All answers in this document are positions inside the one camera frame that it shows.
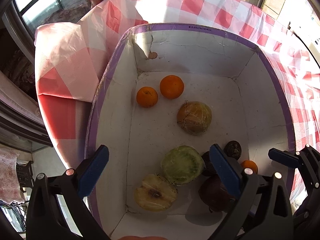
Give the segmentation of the dark passion fruit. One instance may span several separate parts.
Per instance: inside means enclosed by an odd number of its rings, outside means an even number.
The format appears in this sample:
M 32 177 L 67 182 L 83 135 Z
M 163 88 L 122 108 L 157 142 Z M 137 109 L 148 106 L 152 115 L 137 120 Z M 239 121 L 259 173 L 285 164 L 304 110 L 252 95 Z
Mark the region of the dark passion fruit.
M 241 145 L 235 140 L 229 141 L 223 151 L 228 157 L 234 158 L 235 160 L 239 160 L 242 154 Z

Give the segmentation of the dark window frame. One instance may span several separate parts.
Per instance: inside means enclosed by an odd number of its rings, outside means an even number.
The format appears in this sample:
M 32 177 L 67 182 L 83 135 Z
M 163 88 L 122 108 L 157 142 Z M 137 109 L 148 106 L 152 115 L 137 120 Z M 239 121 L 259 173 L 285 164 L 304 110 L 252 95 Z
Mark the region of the dark window frame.
M 34 153 L 52 146 L 35 88 L 35 30 L 76 23 L 89 0 L 1 0 L 1 144 Z

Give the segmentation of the purple white cardboard box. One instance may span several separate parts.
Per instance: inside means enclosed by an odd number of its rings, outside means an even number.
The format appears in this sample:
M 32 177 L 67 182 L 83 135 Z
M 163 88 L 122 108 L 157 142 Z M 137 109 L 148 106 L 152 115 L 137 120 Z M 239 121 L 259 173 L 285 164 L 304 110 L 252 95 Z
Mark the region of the purple white cardboard box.
M 179 76 L 184 91 L 165 98 L 160 81 Z M 136 101 L 140 88 L 152 87 L 158 102 L 150 108 Z M 186 101 L 200 101 L 212 111 L 201 135 L 177 124 Z M 161 173 L 161 160 L 177 146 L 207 152 L 236 140 L 241 160 L 251 159 L 261 175 L 279 172 L 290 189 L 294 172 L 268 157 L 271 148 L 296 147 L 291 113 L 280 82 L 264 52 L 233 33 L 191 24 L 146 24 L 131 28 L 118 42 L 97 88 L 88 120 L 86 154 L 100 145 L 109 161 L 90 197 L 94 217 L 112 238 L 161 236 L 207 239 L 224 217 L 211 213 L 199 197 L 199 176 L 179 186 L 172 207 L 150 212 L 139 207 L 134 191 L 145 176 Z

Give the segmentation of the large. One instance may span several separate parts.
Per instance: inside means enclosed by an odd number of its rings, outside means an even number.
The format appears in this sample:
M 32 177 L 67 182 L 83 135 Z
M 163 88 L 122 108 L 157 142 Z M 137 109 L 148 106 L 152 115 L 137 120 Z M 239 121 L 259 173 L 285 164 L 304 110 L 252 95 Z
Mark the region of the large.
M 168 75 L 160 81 L 161 94 L 170 100 L 180 97 L 184 91 L 184 82 L 179 76 Z

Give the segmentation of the green fruit half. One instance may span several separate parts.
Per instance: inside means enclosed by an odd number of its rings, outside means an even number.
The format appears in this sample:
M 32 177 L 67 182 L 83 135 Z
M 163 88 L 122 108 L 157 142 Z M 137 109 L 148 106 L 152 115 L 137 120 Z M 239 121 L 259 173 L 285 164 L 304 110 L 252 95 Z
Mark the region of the green fruit half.
M 204 161 L 195 148 L 187 145 L 170 150 L 161 161 L 165 178 L 175 185 L 195 180 L 204 169 Z

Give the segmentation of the dark red fruit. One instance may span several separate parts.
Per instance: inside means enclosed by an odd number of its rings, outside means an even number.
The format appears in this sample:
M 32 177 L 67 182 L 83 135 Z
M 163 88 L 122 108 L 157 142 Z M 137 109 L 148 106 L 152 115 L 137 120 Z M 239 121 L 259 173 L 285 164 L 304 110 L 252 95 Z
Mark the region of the dark red fruit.
M 207 179 L 200 186 L 198 193 L 200 199 L 209 207 L 209 211 L 212 212 L 225 212 L 228 213 L 233 207 L 235 197 L 228 193 L 227 189 L 223 185 L 215 168 L 213 167 L 209 152 L 205 152 L 202 155 L 204 161 L 204 169 L 202 175 Z

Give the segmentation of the yellow apple half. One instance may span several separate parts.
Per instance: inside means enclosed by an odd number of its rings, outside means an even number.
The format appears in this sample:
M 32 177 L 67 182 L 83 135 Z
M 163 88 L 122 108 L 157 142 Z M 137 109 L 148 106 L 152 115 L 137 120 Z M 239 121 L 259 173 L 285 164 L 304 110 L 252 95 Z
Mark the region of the yellow apple half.
M 136 203 L 151 212 L 165 211 L 176 201 L 178 191 L 159 174 L 148 174 L 134 192 Z

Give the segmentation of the red white checkered tablecloth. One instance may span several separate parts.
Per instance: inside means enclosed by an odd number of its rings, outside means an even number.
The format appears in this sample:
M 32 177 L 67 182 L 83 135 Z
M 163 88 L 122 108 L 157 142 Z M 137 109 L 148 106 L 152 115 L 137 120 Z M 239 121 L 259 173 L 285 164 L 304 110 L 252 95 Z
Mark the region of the red white checkered tablecloth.
M 45 24 L 35 32 L 37 98 L 66 168 L 84 158 L 92 101 L 123 33 L 136 25 L 164 22 L 223 29 L 267 52 L 289 104 L 297 148 L 319 148 L 319 67 L 261 9 L 243 0 L 99 0 L 78 23 Z

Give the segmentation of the wrapped brown green fruit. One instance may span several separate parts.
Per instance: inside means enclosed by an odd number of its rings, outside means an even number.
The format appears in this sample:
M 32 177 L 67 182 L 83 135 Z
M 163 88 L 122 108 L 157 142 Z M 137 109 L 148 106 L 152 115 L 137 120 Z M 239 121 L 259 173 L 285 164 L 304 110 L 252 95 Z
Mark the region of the wrapped brown green fruit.
M 178 110 L 177 124 L 191 135 L 206 133 L 212 122 L 212 111 L 200 101 L 186 101 Z

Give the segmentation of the small orange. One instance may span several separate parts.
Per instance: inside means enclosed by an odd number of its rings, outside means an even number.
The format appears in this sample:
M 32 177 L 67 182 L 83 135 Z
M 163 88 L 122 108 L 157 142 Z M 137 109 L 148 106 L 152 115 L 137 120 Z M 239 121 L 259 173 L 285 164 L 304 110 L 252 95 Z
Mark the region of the small orange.
M 158 102 L 158 93 L 152 87 L 142 87 L 137 92 L 136 101 L 141 107 L 153 107 Z

